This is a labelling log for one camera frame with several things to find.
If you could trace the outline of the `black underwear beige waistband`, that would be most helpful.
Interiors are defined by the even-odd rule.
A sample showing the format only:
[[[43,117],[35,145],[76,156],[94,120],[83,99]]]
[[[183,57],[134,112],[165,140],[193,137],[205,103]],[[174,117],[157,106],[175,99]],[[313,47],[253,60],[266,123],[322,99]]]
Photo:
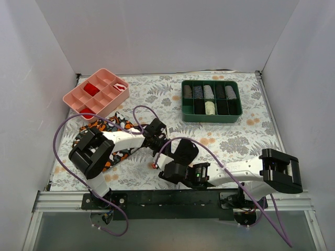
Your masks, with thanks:
[[[188,139],[181,139],[172,158],[176,163],[189,165],[198,155],[198,147]]]

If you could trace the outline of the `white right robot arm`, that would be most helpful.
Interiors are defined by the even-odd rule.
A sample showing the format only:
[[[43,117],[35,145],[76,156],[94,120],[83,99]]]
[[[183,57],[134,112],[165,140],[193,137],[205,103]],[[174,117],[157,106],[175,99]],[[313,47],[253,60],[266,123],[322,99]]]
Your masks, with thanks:
[[[217,162],[192,164],[198,153],[194,145],[175,152],[165,150],[155,154],[154,166],[161,170],[160,178],[194,190],[238,181],[246,188],[237,194],[237,203],[243,208],[274,192],[299,194],[303,191],[299,161],[291,155],[263,149],[259,157],[220,167]]]

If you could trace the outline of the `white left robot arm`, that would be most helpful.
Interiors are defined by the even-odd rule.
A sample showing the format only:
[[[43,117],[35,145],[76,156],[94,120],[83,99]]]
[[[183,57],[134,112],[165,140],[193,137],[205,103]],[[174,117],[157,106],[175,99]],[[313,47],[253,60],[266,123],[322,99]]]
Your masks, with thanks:
[[[142,147],[158,151],[166,138],[166,125],[157,118],[142,130],[122,128],[120,131],[108,132],[90,128],[71,150],[69,159],[85,176],[87,186],[94,194],[94,204],[100,209],[106,209],[111,204],[111,196],[103,169],[109,157],[121,150]]]

